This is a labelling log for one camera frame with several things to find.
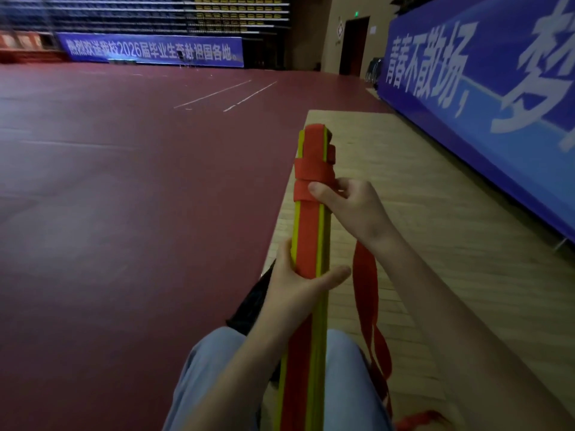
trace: door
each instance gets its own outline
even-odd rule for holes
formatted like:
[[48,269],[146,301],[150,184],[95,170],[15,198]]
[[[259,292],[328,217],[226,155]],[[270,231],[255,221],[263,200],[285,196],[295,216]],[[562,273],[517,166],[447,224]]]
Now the door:
[[369,27],[369,16],[346,21],[343,33],[343,46],[341,47],[341,62],[339,73],[342,75],[361,75],[363,49]]

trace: left hand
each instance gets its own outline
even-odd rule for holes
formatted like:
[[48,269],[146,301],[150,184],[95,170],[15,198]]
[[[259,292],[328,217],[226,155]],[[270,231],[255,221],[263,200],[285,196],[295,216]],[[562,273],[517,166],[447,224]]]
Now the left hand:
[[339,286],[351,275],[349,266],[336,266],[318,278],[303,278],[293,270],[290,250],[291,239],[278,248],[276,264],[258,318],[258,323],[285,340],[312,312],[322,293]]

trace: hand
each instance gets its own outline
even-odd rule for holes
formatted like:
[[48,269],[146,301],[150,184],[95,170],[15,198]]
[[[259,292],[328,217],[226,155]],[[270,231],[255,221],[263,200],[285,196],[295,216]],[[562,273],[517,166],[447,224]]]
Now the hand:
[[285,340],[312,312],[321,294],[339,286],[351,274],[349,266],[336,266],[308,280],[297,275],[291,263],[291,239],[278,248],[276,264],[257,324]]
[[339,194],[317,182],[309,183],[309,191],[365,247],[370,249],[384,236],[396,232],[369,181],[340,178],[338,184],[341,189]]

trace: blue banner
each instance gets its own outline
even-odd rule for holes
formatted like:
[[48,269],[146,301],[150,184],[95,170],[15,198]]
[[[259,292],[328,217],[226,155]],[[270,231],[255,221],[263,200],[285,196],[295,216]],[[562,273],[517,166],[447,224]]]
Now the blue banner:
[[379,96],[575,241],[575,0],[434,0],[391,22]]
[[241,38],[143,34],[58,33],[76,62],[126,60],[179,65],[182,58],[198,66],[244,66]]

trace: wall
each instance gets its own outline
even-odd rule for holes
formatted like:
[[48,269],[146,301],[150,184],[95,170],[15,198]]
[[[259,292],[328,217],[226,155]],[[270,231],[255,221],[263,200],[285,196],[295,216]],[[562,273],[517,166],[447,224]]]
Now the wall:
[[363,51],[363,63],[361,77],[364,78],[369,62],[374,57],[383,57],[388,41],[389,22],[395,18],[397,6],[389,4],[391,0],[332,0],[327,23],[326,40],[324,42],[321,57],[321,70],[339,73],[339,63],[341,60],[341,41],[338,42],[339,18],[345,27],[346,21],[354,19],[355,12],[359,12],[358,18],[369,16],[369,27],[377,27],[375,34],[367,31],[365,50]]
[[321,62],[331,0],[290,2],[292,28],[286,35],[286,67],[311,71]]

